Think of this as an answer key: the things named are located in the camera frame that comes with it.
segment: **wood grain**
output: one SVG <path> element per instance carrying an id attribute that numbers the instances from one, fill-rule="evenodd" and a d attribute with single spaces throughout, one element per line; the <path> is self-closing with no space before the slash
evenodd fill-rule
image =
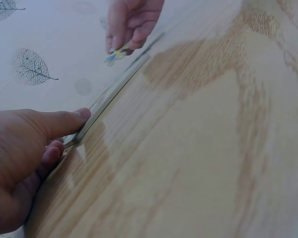
<path id="1" fill-rule="evenodd" d="M 298 238 L 298 0 L 193 9 L 45 181 L 27 238 Z"/>

